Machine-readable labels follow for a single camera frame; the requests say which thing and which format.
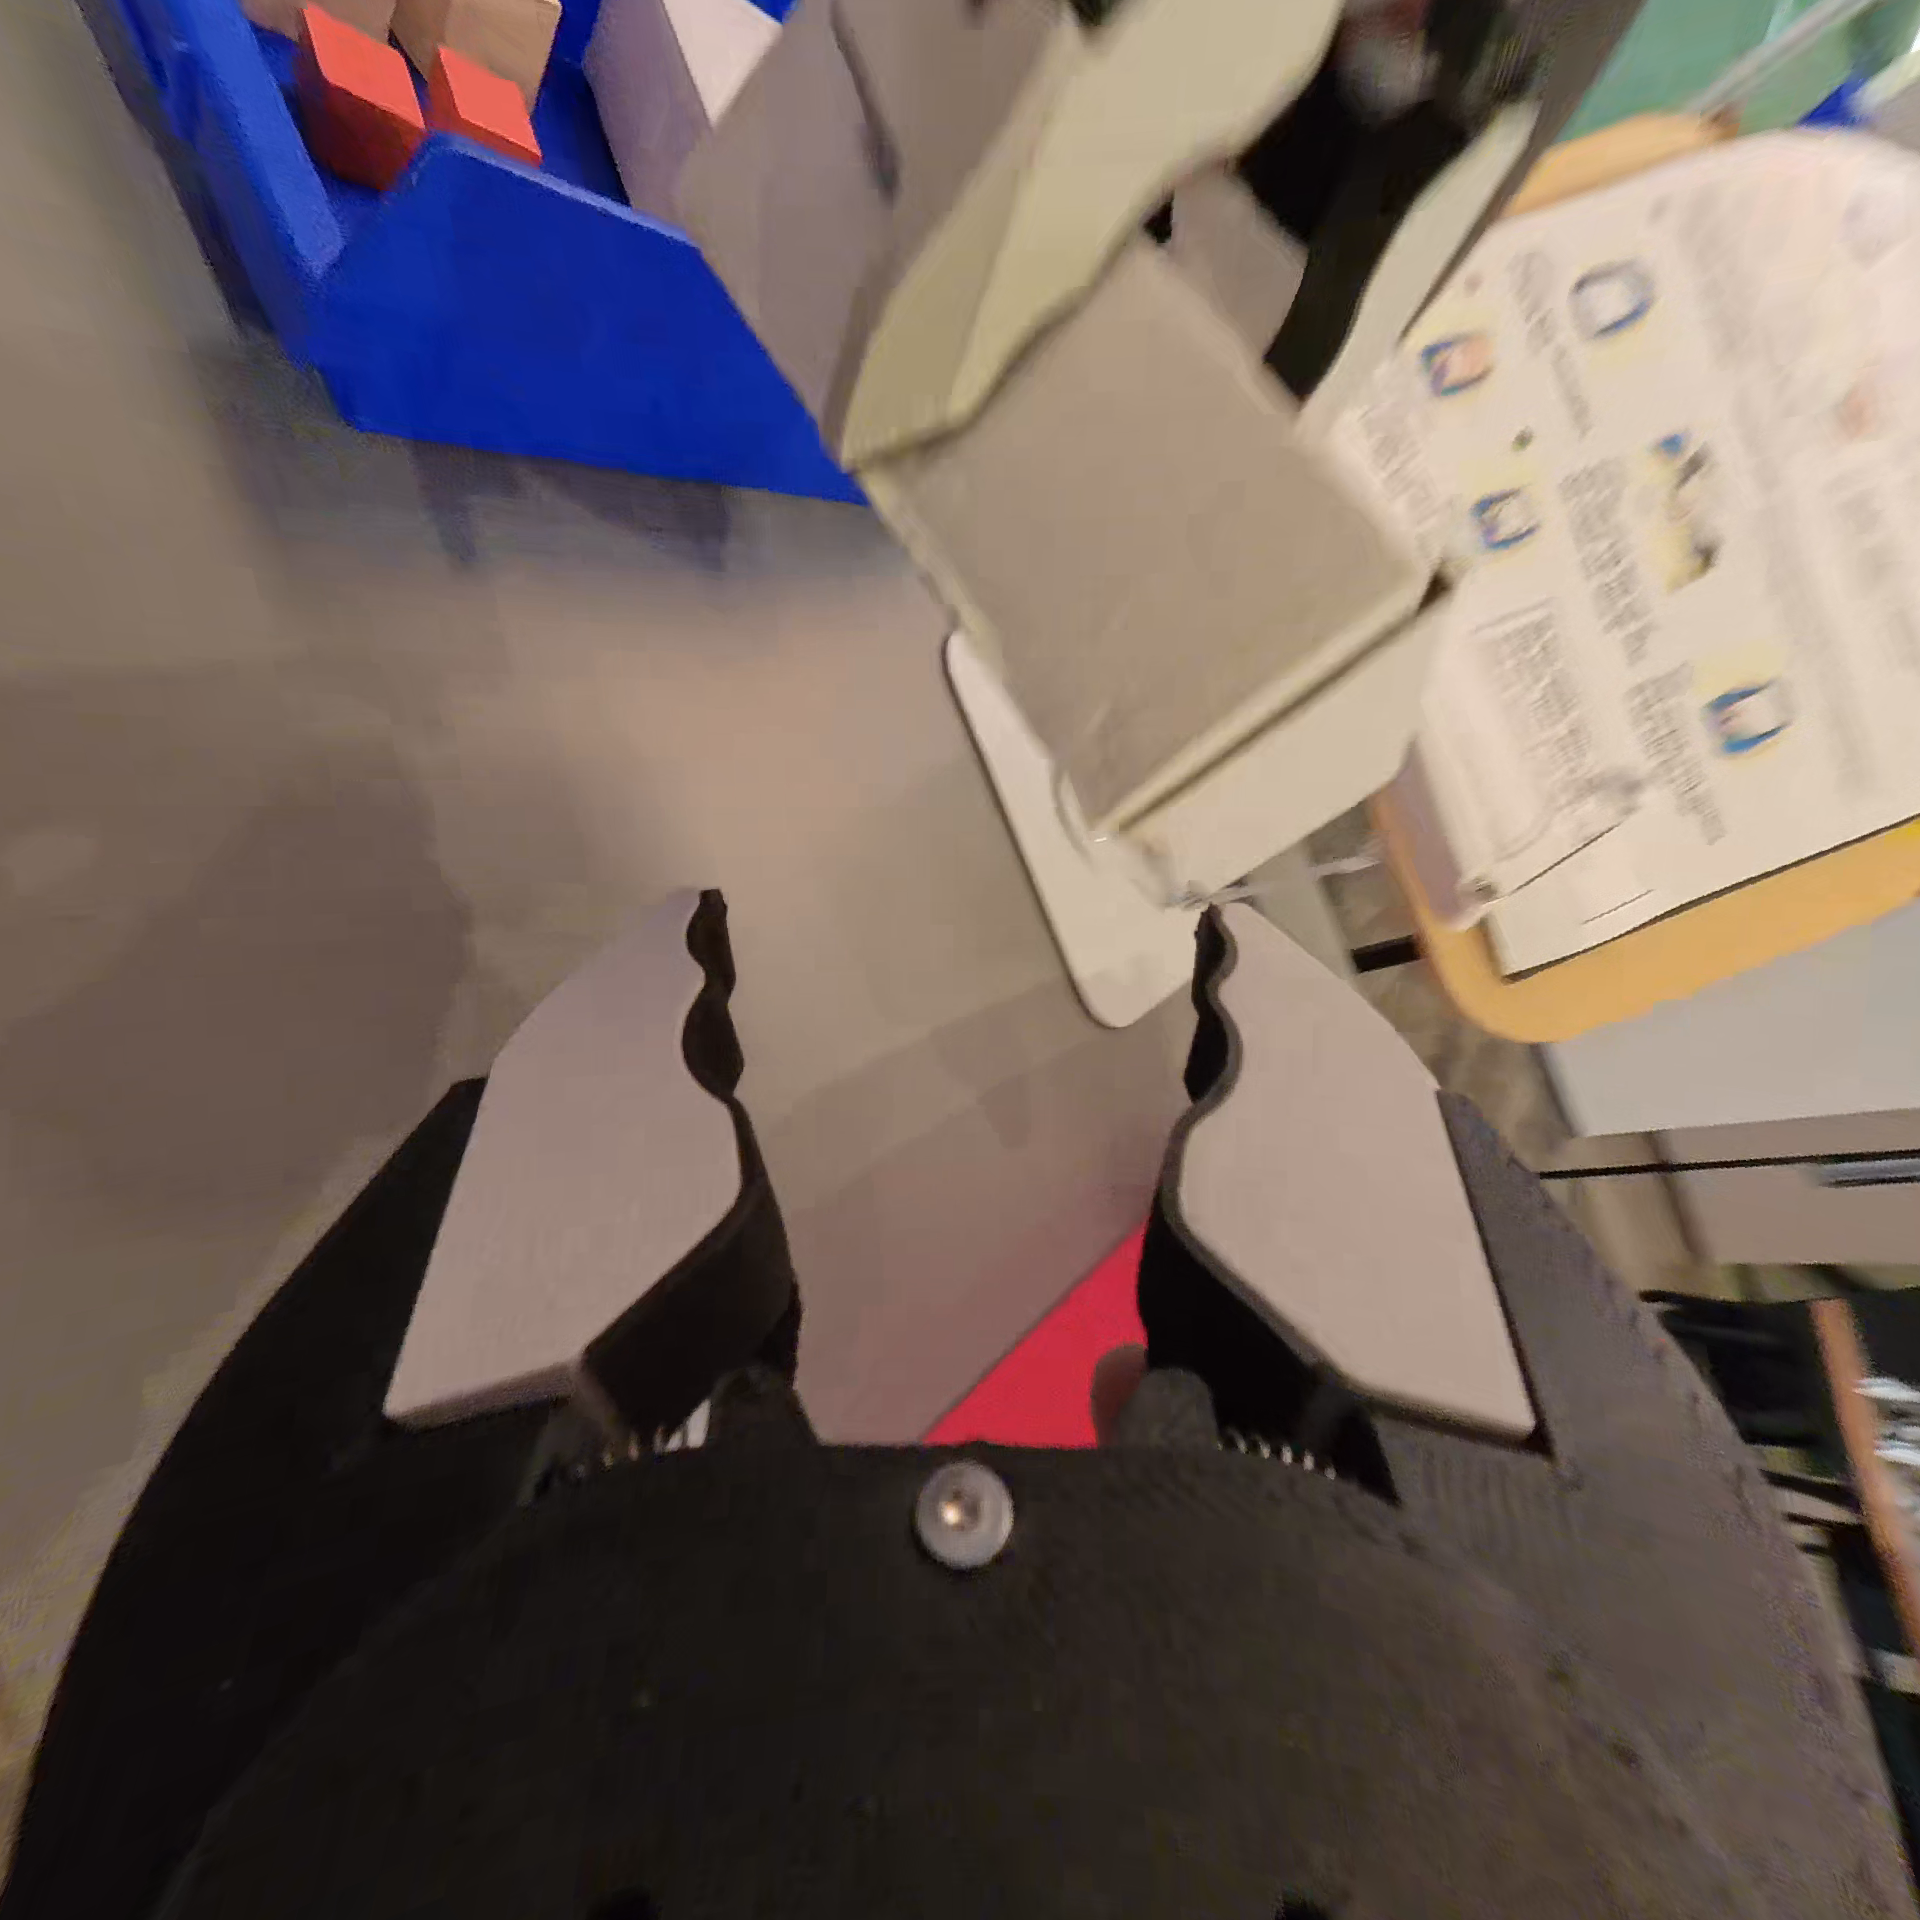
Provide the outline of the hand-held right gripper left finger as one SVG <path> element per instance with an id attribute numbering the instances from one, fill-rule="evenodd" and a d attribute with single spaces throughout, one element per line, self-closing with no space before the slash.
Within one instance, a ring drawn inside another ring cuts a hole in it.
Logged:
<path id="1" fill-rule="evenodd" d="M 499 1052 L 385 1416 L 569 1404 L 695 1426 L 743 1370 L 794 1383 L 800 1282 L 739 1086 L 720 891 L 687 889 L 568 976 Z"/>

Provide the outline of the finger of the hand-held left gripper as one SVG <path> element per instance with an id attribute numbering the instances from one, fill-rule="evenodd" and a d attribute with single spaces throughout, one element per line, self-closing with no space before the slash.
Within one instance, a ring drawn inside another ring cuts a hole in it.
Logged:
<path id="1" fill-rule="evenodd" d="M 1468 128 L 1417 104 L 1365 132 L 1267 348 L 1297 402 L 1339 402 L 1385 360 L 1500 206 L 1539 116 L 1536 104 L 1501 104 Z"/>
<path id="2" fill-rule="evenodd" d="M 832 378 L 855 470 L 969 422 L 1176 186 L 1245 148 L 1341 6 L 834 6 L 890 232 Z"/>

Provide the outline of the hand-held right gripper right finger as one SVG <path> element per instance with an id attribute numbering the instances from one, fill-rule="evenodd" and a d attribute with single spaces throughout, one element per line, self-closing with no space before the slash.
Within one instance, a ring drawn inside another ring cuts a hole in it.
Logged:
<path id="1" fill-rule="evenodd" d="M 1251 1426 L 1268 1388 L 1229 1308 L 1298 1370 L 1298 1449 L 1348 1411 L 1522 1447 L 1528 1370 L 1461 1176 L 1442 1091 L 1348 982 L 1248 904 L 1195 923 L 1186 1112 L 1168 1135 L 1141 1319 Z"/>

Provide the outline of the grey cardboard box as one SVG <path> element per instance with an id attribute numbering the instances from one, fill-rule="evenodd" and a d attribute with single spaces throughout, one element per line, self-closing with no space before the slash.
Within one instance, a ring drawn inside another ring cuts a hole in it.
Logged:
<path id="1" fill-rule="evenodd" d="M 1308 439 L 1306 417 L 1145 220 L 969 422 L 871 467 L 832 378 L 887 238 L 877 147 L 796 6 L 680 180 L 684 225 L 960 632 L 1085 826 L 1172 900 L 1224 897 L 1313 828 L 1308 713 L 1379 666 L 1432 564 Z"/>

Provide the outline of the green board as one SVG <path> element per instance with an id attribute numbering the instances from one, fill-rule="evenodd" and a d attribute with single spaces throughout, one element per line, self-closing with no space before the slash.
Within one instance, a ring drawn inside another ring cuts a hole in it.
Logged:
<path id="1" fill-rule="evenodd" d="M 1647 2 L 1561 140 L 1643 112 L 1683 112 L 1741 58 L 1788 35 L 1816 2 Z M 1867 8 L 1799 47 L 1740 110 L 1741 132 L 1792 128 L 1851 80 L 1871 80 L 1916 44 L 1916 2 Z"/>

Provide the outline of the red cube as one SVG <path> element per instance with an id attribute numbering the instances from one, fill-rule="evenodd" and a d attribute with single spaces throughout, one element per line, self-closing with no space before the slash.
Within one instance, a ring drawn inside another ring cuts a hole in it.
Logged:
<path id="1" fill-rule="evenodd" d="M 1096 1376 L 1120 1348 L 1141 1348 L 1136 1306 L 1145 1225 L 1111 1248 L 1000 1355 L 923 1434 L 932 1449 L 1092 1449 Z"/>
<path id="2" fill-rule="evenodd" d="M 535 170 L 545 161 L 520 88 L 445 44 L 435 48 L 425 71 L 423 121 L 427 132 L 464 137 Z"/>
<path id="3" fill-rule="evenodd" d="M 297 18 L 295 110 L 315 163 L 375 194 L 400 180 L 425 142 L 411 68 L 386 31 L 319 6 Z"/>

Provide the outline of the white socket plate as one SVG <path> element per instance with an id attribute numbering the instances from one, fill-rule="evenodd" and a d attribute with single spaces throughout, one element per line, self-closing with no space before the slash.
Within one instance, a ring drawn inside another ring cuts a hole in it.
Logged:
<path id="1" fill-rule="evenodd" d="M 1200 907 L 1172 900 L 1138 855 L 1092 835 L 965 632 L 949 634 L 945 673 L 1074 996 L 1106 1028 L 1141 1023 L 1191 983 Z"/>

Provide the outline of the white cabinet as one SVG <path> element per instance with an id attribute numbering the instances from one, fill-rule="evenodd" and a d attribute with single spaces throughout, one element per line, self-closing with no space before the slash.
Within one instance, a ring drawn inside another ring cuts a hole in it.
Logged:
<path id="1" fill-rule="evenodd" d="M 1669 1166 L 1705 1260 L 1916 1282 L 1916 904 L 1544 1058 L 1572 1135 Z"/>

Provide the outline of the pale grey block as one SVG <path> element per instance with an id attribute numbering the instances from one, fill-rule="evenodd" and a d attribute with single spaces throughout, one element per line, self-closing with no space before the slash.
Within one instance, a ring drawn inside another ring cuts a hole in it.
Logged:
<path id="1" fill-rule="evenodd" d="M 628 203 L 680 220 L 677 186 L 783 31 L 755 2 L 604 2 L 583 73 Z"/>

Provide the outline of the blue storage bin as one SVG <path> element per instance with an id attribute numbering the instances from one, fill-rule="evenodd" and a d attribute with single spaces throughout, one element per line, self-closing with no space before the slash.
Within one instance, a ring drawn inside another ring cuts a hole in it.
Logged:
<path id="1" fill-rule="evenodd" d="M 237 6 L 89 6 L 224 289 L 373 434 L 861 503 L 697 248 L 627 203 L 569 6 L 540 170 L 432 136 L 388 194 L 323 170 L 295 47 Z"/>

